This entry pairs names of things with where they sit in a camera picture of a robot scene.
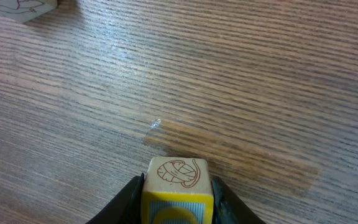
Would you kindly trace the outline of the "green J letter block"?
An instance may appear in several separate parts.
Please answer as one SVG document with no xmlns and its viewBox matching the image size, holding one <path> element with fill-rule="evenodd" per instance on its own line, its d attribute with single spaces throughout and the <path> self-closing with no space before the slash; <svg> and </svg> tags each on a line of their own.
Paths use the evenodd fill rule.
<svg viewBox="0 0 358 224">
<path fill-rule="evenodd" d="M 0 16 L 24 23 L 54 10 L 57 0 L 0 0 Z"/>
</svg>

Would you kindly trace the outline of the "yellow O letter block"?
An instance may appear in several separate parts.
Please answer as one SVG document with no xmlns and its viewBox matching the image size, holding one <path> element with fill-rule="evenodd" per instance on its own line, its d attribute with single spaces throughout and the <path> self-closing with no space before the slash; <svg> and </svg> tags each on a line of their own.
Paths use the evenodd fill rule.
<svg viewBox="0 0 358 224">
<path fill-rule="evenodd" d="M 204 159 L 154 157 L 141 192 L 144 224 L 212 224 L 214 192 Z"/>
</svg>

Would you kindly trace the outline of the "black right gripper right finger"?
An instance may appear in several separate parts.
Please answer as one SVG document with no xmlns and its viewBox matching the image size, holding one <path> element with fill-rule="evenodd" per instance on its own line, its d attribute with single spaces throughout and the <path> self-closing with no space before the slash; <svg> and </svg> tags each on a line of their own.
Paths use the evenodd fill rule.
<svg viewBox="0 0 358 224">
<path fill-rule="evenodd" d="M 265 224 L 218 176 L 212 177 L 214 211 L 212 224 Z"/>
</svg>

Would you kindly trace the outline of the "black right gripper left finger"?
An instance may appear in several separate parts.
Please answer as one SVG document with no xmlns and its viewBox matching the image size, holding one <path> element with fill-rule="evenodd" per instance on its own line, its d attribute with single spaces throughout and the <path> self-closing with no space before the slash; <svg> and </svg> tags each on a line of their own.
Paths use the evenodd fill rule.
<svg viewBox="0 0 358 224">
<path fill-rule="evenodd" d="M 119 193 L 86 224 L 141 224 L 140 205 L 144 174 L 133 177 Z"/>
</svg>

